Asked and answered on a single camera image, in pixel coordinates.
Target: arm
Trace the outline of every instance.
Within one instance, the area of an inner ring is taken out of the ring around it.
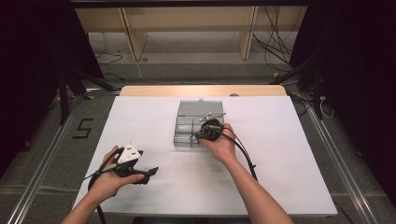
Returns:
[[[105,155],[104,161],[117,149],[117,146],[113,147],[113,150]],[[110,160],[107,165],[111,164],[113,161],[114,158]],[[88,223],[93,211],[100,203],[113,197],[122,186],[137,182],[143,177],[143,175],[119,177],[114,172],[101,174],[84,198],[82,198],[78,205],[64,218],[62,224]]]
[[[224,124],[224,128],[232,129],[227,123]],[[229,130],[224,129],[223,133],[235,139]],[[223,136],[215,142],[201,139],[200,143],[230,172],[252,223],[293,223],[285,210],[238,161],[234,143]]]

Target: right hand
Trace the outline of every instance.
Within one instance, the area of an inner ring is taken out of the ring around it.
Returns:
[[[233,128],[231,127],[230,124],[228,123],[223,123],[222,124],[224,129],[223,133],[231,137],[233,140],[235,140],[235,135],[230,131]],[[209,151],[212,153],[212,155],[218,160],[221,161],[223,164],[230,162],[230,161],[236,161],[236,156],[235,156],[235,144],[231,142],[229,139],[227,139],[224,136],[220,136],[216,141],[208,141],[206,139],[200,139],[199,142],[207,147]]]

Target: hand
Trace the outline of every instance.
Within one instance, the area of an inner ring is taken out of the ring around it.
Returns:
[[[223,123],[223,133],[235,140],[235,135],[231,132],[233,128],[228,123]],[[216,141],[208,141],[200,139],[199,142],[210,150],[212,155],[223,164],[236,161],[235,157],[235,144],[221,135]]]
[[[111,153],[117,149],[119,149],[119,147],[114,146],[113,149],[105,155],[103,162],[105,162],[107,157],[109,157]],[[113,161],[114,158],[112,158],[106,164],[106,166],[113,163]],[[104,200],[113,197],[121,187],[137,182],[143,178],[143,175],[129,175],[125,177],[119,177],[114,172],[105,172],[96,179],[88,193],[96,195],[96,199],[99,203],[101,203]]]

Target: wire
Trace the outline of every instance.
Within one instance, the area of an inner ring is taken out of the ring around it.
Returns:
[[[275,23],[275,24],[274,24],[273,20],[271,20],[271,17],[270,17],[270,15],[269,15],[269,13],[268,13],[267,7],[264,7],[264,10],[265,10],[265,13],[266,13],[266,15],[267,15],[267,17],[268,17],[268,20],[269,20],[270,23],[271,23],[272,33],[269,32],[270,36],[271,36],[272,39],[279,45],[280,49],[284,48],[284,49],[290,54],[291,50],[288,49],[288,48],[286,47],[286,45],[285,45],[285,43],[283,42],[282,38],[280,38],[280,36],[279,36],[279,31],[278,31],[278,28],[277,28],[277,18],[278,18],[278,16],[279,16],[280,7],[279,7],[279,6],[276,6],[276,7],[275,7],[275,17],[276,17],[276,23]],[[277,41],[276,41],[276,39],[275,39],[274,36],[273,36],[273,33],[274,33],[274,32],[275,32],[276,35],[277,35]]]
[[[82,179],[82,180],[84,181],[84,180],[86,180],[86,179],[92,177],[94,174],[95,174],[95,173],[93,173],[93,174],[91,174],[91,175],[89,175],[89,176],[86,176],[86,177],[84,177],[84,179]]]
[[[197,142],[198,142],[198,139],[196,139],[196,138],[195,138],[195,139],[192,139],[196,134],[198,134],[198,132],[192,133],[192,134],[191,134],[191,136],[190,136],[190,143],[193,143],[194,141],[197,141]]]
[[[249,168],[249,170],[250,170],[251,175],[253,176],[253,178],[255,178],[255,179],[258,181],[257,176],[256,176],[256,172],[254,171],[255,165],[253,165],[253,163],[251,162],[250,157],[249,157],[248,152],[246,151],[246,149],[245,149],[244,147],[241,147],[235,140],[233,140],[233,139],[232,139],[230,136],[228,136],[227,134],[222,133],[222,132],[220,132],[220,131],[218,131],[218,130],[216,130],[216,129],[211,129],[211,130],[212,130],[213,132],[215,132],[215,133],[221,134],[222,136],[224,136],[225,138],[227,138],[228,140],[230,140],[232,143],[234,143],[237,147],[239,147],[239,149],[241,149],[242,153],[244,154],[245,158],[247,159],[247,165],[248,165],[248,168]],[[233,131],[231,131],[231,132],[233,133],[233,135],[235,136],[235,138],[241,143],[241,141],[240,141],[239,138],[235,135],[235,133],[234,133]]]
[[[294,94],[294,93],[291,93],[291,92],[288,92],[288,96],[290,97],[290,99],[293,101],[294,104],[298,103],[298,104],[300,104],[300,105],[302,105],[304,107],[304,111],[302,113],[298,113],[297,112],[297,115],[298,115],[299,119],[304,114],[306,114],[306,112],[308,111],[308,108],[313,104],[312,100],[306,100],[306,99],[298,96],[297,94]]]
[[[323,101],[324,101],[324,100],[321,100],[321,101],[320,101],[320,110],[321,110],[323,116],[324,116],[326,119],[332,119],[332,117],[334,116],[334,110],[332,111],[332,114],[331,114],[329,117],[327,117],[327,115],[324,113],[323,108],[322,108]]]
[[[293,31],[294,31],[294,28],[296,27],[296,25],[297,25],[297,23],[298,23],[298,20],[300,19],[300,15],[301,15],[301,9],[302,9],[302,7],[303,6],[300,6],[300,10],[298,11],[298,15],[297,15],[297,19],[296,19],[296,22],[294,23],[294,25],[293,25],[293,27],[291,27],[291,31],[290,31],[290,33],[283,39],[283,41],[285,41],[286,39],[288,39],[289,38],[289,36],[291,35],[291,33],[293,33]]]
[[[139,72],[139,77],[143,81],[153,82],[153,83],[163,84],[163,85],[172,85],[172,84],[212,84],[212,85],[219,85],[219,83],[215,83],[215,82],[189,82],[189,81],[161,82],[161,81],[146,79],[146,78],[142,77],[142,73],[140,71],[139,64],[136,61],[134,61],[134,63],[136,64],[137,70]]]
[[[268,47],[271,47],[271,46],[269,46],[268,44],[265,44],[264,42],[260,41],[260,39],[257,38],[257,36],[256,36],[255,34],[253,34],[253,37],[257,40],[257,42],[259,42],[260,46],[262,46],[263,49],[265,49],[266,51],[272,53],[274,56],[276,56],[276,57],[277,57],[280,61],[282,61],[283,63],[289,64],[288,61],[282,59],[282,58],[281,58],[280,56],[278,56],[276,53],[274,53],[273,51],[271,51],[270,49],[268,49]],[[272,49],[275,49],[275,50],[277,50],[277,51],[279,51],[279,52],[283,52],[281,49],[276,49],[276,48],[274,48],[274,47],[271,47],[271,48],[272,48]]]
[[[332,200],[332,202],[335,204],[335,207],[338,208],[337,210],[341,211],[341,213],[344,214],[350,224],[355,224],[355,222],[353,222],[352,218],[349,217],[347,212],[340,206],[340,204],[338,204],[335,200]]]
[[[96,179],[99,177],[99,175],[101,175],[104,172],[109,172],[112,171],[112,167],[114,167],[114,165],[110,164],[108,166],[106,166],[106,164],[117,154],[121,153],[124,150],[123,147],[118,148],[117,150],[115,150],[114,152],[112,152],[104,162],[102,162],[102,164],[99,167],[99,170],[97,170],[95,173],[93,173],[91,175],[91,180],[90,183],[88,184],[88,190],[90,190],[90,188],[92,187],[93,183],[96,181]],[[100,206],[100,204],[96,207],[96,210],[98,211],[98,215],[99,218],[102,222],[102,224],[106,224],[106,219],[105,219],[105,214],[103,213],[102,207]]]
[[[123,78],[123,77],[119,77],[119,76],[117,76],[117,75],[114,75],[114,74],[112,74],[112,73],[103,73],[103,75],[105,75],[105,76],[113,76],[113,77],[117,77],[117,78],[121,79],[122,81],[125,81],[125,78]]]
[[[102,57],[102,55],[105,55],[105,54],[108,54],[108,55],[111,55],[111,56],[117,56],[117,57],[119,57],[119,58],[117,58],[117,59],[115,59],[115,60],[113,60],[113,61],[110,61],[110,62],[108,62],[108,63],[99,63],[99,64],[110,64],[110,63],[114,63],[114,62],[116,62],[116,61],[118,61],[118,60],[120,60],[120,59],[122,58],[122,55],[120,55],[120,54],[101,53],[101,54],[99,54],[98,56],[96,56],[96,59]]]

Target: forearm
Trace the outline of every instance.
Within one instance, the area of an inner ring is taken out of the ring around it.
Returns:
[[[292,223],[276,200],[237,160],[224,162],[241,194],[252,223]]]
[[[100,204],[94,195],[88,193],[85,197],[78,203],[78,205],[67,215],[67,217],[62,221],[62,224],[82,224],[88,223],[92,213],[95,211],[96,207]]]

